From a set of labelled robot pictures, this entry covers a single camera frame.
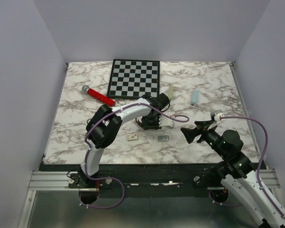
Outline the grey staple strip tray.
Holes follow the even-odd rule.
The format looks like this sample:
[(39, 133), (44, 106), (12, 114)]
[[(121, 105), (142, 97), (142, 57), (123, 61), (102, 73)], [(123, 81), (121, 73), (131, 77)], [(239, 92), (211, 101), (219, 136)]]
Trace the grey staple strip tray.
[(168, 135), (159, 135), (158, 136), (158, 142), (168, 142), (169, 141), (169, 136)]

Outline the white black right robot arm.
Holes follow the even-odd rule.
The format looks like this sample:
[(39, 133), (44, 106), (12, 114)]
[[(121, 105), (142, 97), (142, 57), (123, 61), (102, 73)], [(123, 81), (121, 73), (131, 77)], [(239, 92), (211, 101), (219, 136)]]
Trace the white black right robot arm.
[(274, 197), (259, 176), (260, 167), (242, 152), (243, 141), (237, 131), (216, 132), (214, 120), (196, 121), (195, 128), (181, 128), (188, 143), (196, 137), (206, 142), (222, 161), (211, 167), (205, 175), (197, 175), (194, 182), (199, 186), (220, 186), (232, 193), (250, 213), (260, 228), (285, 228), (285, 208)]

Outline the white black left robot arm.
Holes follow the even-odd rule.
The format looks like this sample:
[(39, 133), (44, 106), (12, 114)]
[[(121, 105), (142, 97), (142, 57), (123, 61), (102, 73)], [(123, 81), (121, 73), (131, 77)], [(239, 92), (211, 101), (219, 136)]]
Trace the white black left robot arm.
[(131, 120), (141, 117), (141, 123), (147, 123), (147, 130), (159, 128), (162, 109), (169, 105), (169, 98), (163, 93), (157, 97), (143, 95), (137, 101), (120, 107), (102, 105), (87, 122), (85, 143), (88, 149), (74, 184), (90, 188), (100, 180), (116, 180), (111, 177), (95, 176), (99, 171), (104, 149), (114, 142), (122, 124)]

